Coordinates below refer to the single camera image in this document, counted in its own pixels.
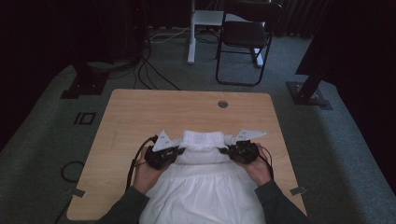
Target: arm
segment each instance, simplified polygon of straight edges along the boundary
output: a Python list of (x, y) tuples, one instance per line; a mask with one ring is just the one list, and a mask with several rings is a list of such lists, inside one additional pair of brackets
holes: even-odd
[(282, 193), (274, 180), (255, 189), (262, 204), (266, 224), (311, 223), (298, 207)]
[[(256, 145), (259, 147), (260, 155), (267, 161), (262, 146)], [(304, 213), (289, 201), (271, 178), (270, 167), (266, 161), (258, 158), (250, 164), (236, 163), (247, 171), (258, 186), (255, 192), (262, 204), (266, 224), (310, 223)]]
[(135, 224), (149, 202), (145, 194), (154, 187), (158, 178), (166, 170), (156, 170), (145, 161), (147, 148), (143, 148), (140, 159), (136, 163), (134, 184), (122, 195), (111, 209), (101, 217), (97, 224)]
[(135, 224), (140, 218), (140, 214), (145, 209), (149, 197), (139, 192), (136, 188), (130, 187), (124, 195), (116, 202), (111, 209), (101, 217), (97, 224)]

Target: person's left hand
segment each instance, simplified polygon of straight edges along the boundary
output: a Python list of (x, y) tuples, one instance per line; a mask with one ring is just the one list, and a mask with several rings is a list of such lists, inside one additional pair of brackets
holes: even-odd
[(165, 167), (161, 170), (156, 170), (150, 167), (145, 160), (147, 151), (147, 147), (142, 149), (140, 159), (136, 163), (133, 184), (134, 188), (143, 194), (146, 194), (150, 189), (152, 189), (152, 187), (154, 187), (161, 174), (167, 169), (167, 167)]
[[(259, 148), (260, 155), (268, 161), (268, 158), (265, 156), (264, 151), (262, 150), (262, 145), (256, 143), (257, 147)], [(257, 184), (257, 186), (264, 185), (272, 180), (271, 177), (271, 167), (269, 166), (268, 162), (263, 161), (260, 158), (251, 162), (250, 164), (244, 164), (241, 162), (235, 161), (236, 164), (242, 166), (247, 171), (247, 174), (250, 178)]]

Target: white fabric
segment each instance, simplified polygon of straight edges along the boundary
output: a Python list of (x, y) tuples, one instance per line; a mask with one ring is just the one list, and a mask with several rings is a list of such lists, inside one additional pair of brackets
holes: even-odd
[(140, 223), (265, 223), (247, 172), (227, 155), (223, 133), (186, 131), (177, 161), (148, 192)]

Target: round hole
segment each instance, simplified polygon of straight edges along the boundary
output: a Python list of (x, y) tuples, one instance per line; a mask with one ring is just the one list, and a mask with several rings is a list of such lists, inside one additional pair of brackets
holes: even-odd
[(228, 106), (227, 101), (219, 101), (218, 106), (221, 108), (226, 108)]

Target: gray sleeve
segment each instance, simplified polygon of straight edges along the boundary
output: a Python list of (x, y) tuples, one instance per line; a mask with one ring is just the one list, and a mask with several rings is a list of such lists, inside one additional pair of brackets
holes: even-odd
[(135, 224), (138, 223), (149, 197), (130, 187), (111, 209), (96, 224)]
[(280, 190), (274, 180), (255, 189), (266, 224), (308, 224), (305, 214)]

